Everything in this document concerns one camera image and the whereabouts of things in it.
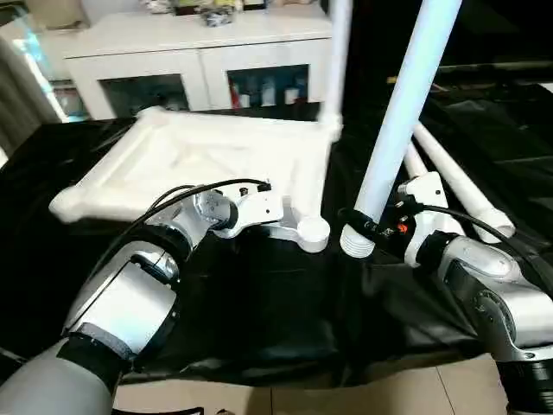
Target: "table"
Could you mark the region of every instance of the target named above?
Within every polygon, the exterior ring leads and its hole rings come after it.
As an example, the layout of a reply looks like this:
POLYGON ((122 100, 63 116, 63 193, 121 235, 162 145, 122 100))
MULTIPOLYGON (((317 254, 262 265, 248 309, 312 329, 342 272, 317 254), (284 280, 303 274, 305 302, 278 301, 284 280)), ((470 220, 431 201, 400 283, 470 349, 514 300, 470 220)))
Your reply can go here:
MULTIPOLYGON (((538 86, 438 93, 423 122, 512 217, 516 243, 553 275, 553 136, 544 110, 550 100, 538 86)), ((311 119, 316 111, 310 108, 285 108, 284 115, 311 119)), ((241 114, 282 115, 264 111, 241 114)), ((384 252, 376 251, 371 261, 341 253, 337 212, 353 204, 383 111, 367 101, 346 114, 323 201, 323 217, 333 229, 328 249, 307 254, 256 229, 232 241, 208 238, 181 287, 182 318, 173 334, 142 373, 125 381, 183 377, 267 386, 301 380, 302 386, 337 387, 370 381, 388 370, 382 362, 420 366, 483 352, 433 276, 384 252), (229 267, 240 269, 239 278, 230 279, 229 267), (310 383, 322 374, 323 384, 310 383)), ((132 122, 44 125, 1 170, 0 347, 30 357, 55 342, 87 272, 124 226, 92 220, 62 225, 48 203, 132 122)), ((450 204, 457 207, 453 199, 450 204)), ((13 365, 1 368, 6 374, 13 365)))

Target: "black cable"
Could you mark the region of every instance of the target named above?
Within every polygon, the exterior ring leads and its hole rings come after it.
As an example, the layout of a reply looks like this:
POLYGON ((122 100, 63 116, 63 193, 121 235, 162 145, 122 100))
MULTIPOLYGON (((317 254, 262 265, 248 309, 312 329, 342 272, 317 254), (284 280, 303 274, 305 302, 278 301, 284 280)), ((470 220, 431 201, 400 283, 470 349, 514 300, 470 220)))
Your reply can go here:
POLYGON ((451 216, 454 216, 457 219, 461 219, 461 220, 473 223, 477 227, 481 227, 485 231, 489 232, 491 235, 495 236, 497 239, 499 239, 505 245, 509 246, 532 269, 532 271, 537 275, 538 279, 543 282, 542 274, 536 268, 536 266, 530 261, 530 259, 522 251, 520 251, 515 245, 513 245, 513 243, 504 234, 502 234, 497 229, 494 229, 493 227, 490 227, 487 223, 483 222, 482 220, 476 219, 476 218, 474 218, 473 216, 471 216, 469 214, 464 214, 462 212, 458 212, 456 210, 449 209, 448 207, 440 207, 440 206, 431 206, 431 205, 421 204, 421 208, 423 210, 430 210, 432 212, 439 212, 441 214, 450 214, 451 216))
POLYGON ((191 186, 189 184, 183 184, 182 186, 177 186, 176 188, 172 188, 165 192, 163 195, 159 196, 154 203, 150 207, 148 207, 148 210, 146 212, 149 212, 153 208, 155 208, 157 205, 159 205, 166 197, 171 196, 174 192, 178 192, 179 190, 188 190, 189 188, 193 188, 194 186, 191 186))
POLYGON ((96 261, 96 264, 92 268, 92 271, 89 273, 87 280, 92 278, 99 271, 100 267, 102 267, 105 264, 106 260, 119 247, 119 245, 121 244, 121 242, 123 242, 125 237, 127 237, 132 231, 134 231, 137 227, 142 225, 146 220, 150 219, 152 216, 159 214, 162 210, 169 208, 176 202, 182 201, 183 199, 186 199, 190 196, 194 196, 194 195, 197 195, 198 193, 206 192, 208 190, 213 190, 214 188, 221 188, 223 186, 228 186, 228 185, 237 184, 237 183, 253 183, 253 184, 266 186, 270 188, 269 183, 262 182, 256 179, 231 179, 231 180, 224 180, 223 182, 216 182, 213 184, 196 186, 195 188, 191 188, 190 190, 188 190, 188 192, 183 192, 177 196, 172 197, 171 199, 169 199, 168 201, 165 201, 162 204, 158 204, 160 201, 165 199, 168 195, 171 195, 175 191, 181 190, 185 187, 177 186, 176 188, 172 188, 168 190, 167 192, 165 192, 163 195, 161 195, 156 199, 156 202, 152 204, 152 206, 146 211, 145 214, 140 216, 138 219, 134 220, 109 244, 109 246, 104 251, 104 253, 100 256, 98 261, 96 261))

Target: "shelf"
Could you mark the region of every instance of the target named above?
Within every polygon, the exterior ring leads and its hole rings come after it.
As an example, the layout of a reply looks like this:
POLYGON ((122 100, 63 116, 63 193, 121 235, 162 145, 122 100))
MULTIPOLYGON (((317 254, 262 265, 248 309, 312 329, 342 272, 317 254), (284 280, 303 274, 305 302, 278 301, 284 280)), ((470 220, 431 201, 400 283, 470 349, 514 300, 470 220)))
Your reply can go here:
POLYGON ((208 28, 199 16, 121 13, 81 32, 67 58, 327 39, 332 23, 318 3, 246 11, 208 28))

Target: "black cloth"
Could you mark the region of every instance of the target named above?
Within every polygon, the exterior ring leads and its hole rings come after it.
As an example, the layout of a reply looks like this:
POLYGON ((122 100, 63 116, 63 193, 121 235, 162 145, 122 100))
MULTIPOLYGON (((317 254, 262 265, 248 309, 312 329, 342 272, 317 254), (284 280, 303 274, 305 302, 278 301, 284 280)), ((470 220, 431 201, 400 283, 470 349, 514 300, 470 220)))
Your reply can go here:
MULTIPOLYGON (((515 242, 546 272, 553 258, 550 100, 536 87, 444 93, 429 100, 423 117, 514 219, 515 242)), ((463 359, 484 351, 434 276, 380 250, 365 261, 341 252, 337 212, 354 203, 384 111, 367 103, 349 113, 333 147, 322 209, 332 228, 327 250, 307 254, 256 228, 230 241, 207 238, 186 269, 175 330, 158 356, 125 381, 275 385, 331 374, 324 386, 344 386, 367 382, 374 362, 421 354, 463 359)), ((87 273, 123 228, 91 220, 64 225, 48 203, 78 182, 131 123, 44 125, 0 172, 0 347, 30 357, 53 344, 87 273)), ((402 172, 398 182, 404 179, 402 172)))

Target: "white cabinet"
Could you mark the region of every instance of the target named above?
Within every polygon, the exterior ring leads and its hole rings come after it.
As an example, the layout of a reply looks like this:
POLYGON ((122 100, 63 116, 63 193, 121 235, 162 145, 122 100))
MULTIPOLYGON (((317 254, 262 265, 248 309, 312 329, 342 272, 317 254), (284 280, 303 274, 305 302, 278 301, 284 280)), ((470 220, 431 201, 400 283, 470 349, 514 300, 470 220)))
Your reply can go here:
POLYGON ((273 102, 278 104, 289 103, 285 95, 294 90, 300 90, 298 98, 305 94, 308 102, 323 101, 329 49, 328 39, 201 49, 211 107, 232 108, 232 93, 262 95, 264 80, 271 83, 273 102))
POLYGON ((94 119, 130 117, 144 107, 210 109, 200 57, 194 49, 67 59, 94 119))
POLYGON ((205 111, 318 102, 331 35, 318 3, 248 11, 218 28, 198 16, 122 13, 80 33, 66 63, 94 119, 152 105, 205 111))

